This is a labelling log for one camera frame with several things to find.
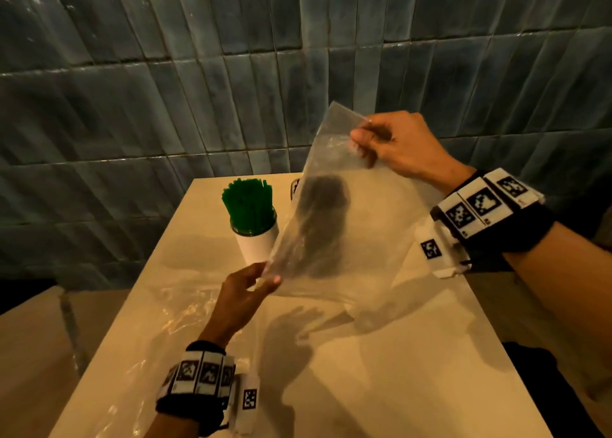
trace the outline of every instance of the transparent plastic sheet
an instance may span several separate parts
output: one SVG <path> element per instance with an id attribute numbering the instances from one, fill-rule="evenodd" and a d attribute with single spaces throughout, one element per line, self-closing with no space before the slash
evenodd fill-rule
<path id="1" fill-rule="evenodd" d="M 349 148 L 364 121 L 335 102 L 327 110 L 264 271 L 283 277 L 276 295 L 379 301 L 415 244 L 415 226 L 440 201 L 433 187 L 383 163 L 366 168 Z"/>
<path id="2" fill-rule="evenodd" d="M 155 417 L 157 393 L 168 370 L 180 361 L 187 345 L 197 339 L 218 296 L 218 288 L 202 289 L 201 286 L 141 291 L 151 296 L 147 313 L 139 314 L 142 322 L 137 331 L 142 333 L 144 341 L 136 338 L 130 352 L 121 353 L 130 359 L 123 378 L 113 379 L 121 383 L 122 391 L 112 404 L 100 404 L 100 419 L 93 424 L 88 438 L 144 436 Z M 236 372 L 255 368 L 261 342 L 259 320 L 261 309 L 227 346 L 227 353 L 235 357 Z"/>

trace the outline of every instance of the person's right hand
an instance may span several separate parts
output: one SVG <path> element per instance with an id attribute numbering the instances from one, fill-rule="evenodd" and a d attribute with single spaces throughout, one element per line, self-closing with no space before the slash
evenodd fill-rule
<path id="1" fill-rule="evenodd" d="M 446 152 L 419 113 L 384 112 L 367 119 L 351 132 L 351 140 L 368 167 L 381 159 L 394 172 L 426 181 L 445 195 L 475 172 Z"/>

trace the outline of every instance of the person's left hand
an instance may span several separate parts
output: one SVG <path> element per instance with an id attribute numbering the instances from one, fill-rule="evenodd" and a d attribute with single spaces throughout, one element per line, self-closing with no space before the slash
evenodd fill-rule
<path id="1" fill-rule="evenodd" d="M 264 298 L 276 291 L 281 283 L 281 278 L 276 276 L 273 280 L 264 281 L 255 290 L 247 290 L 255 285 L 265 266 L 265 262 L 257 262 L 228 275 L 200 339 L 211 341 L 225 349 L 231 337 L 247 325 Z"/>

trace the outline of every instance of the tabletop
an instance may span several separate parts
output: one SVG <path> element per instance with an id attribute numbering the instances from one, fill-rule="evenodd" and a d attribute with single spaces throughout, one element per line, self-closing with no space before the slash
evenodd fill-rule
<path id="1" fill-rule="evenodd" d="M 281 228 L 298 176 L 258 176 L 273 187 Z M 124 406 L 142 404 L 137 372 L 163 344 L 160 295 L 220 282 L 244 266 L 221 202 L 232 180 L 193 181 L 50 438 L 123 436 L 112 432 L 120 422 L 125 436 L 142 435 L 152 413 L 141 410 L 133 425 Z M 551 436 L 466 280 L 411 278 L 410 259 L 385 310 L 358 320 L 339 303 L 267 298 L 258 314 L 254 437 Z M 182 330 L 180 342 L 199 329 Z M 168 366 L 159 368 L 160 382 Z"/>

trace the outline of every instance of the hand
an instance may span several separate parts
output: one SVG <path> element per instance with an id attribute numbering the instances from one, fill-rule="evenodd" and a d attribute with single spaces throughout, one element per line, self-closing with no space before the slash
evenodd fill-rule
<path id="1" fill-rule="evenodd" d="M 419 113 L 385 112 L 368 119 L 351 132 L 368 167 L 382 159 L 399 175 L 426 181 L 445 195 L 475 172 L 446 152 Z"/>
<path id="2" fill-rule="evenodd" d="M 265 266 L 265 262 L 258 262 L 228 275 L 200 339 L 211 341 L 225 349 L 231 337 L 247 325 L 264 298 L 274 293 L 281 284 L 281 278 L 276 276 L 273 280 L 264 281 L 253 291 L 247 290 L 261 277 Z"/>

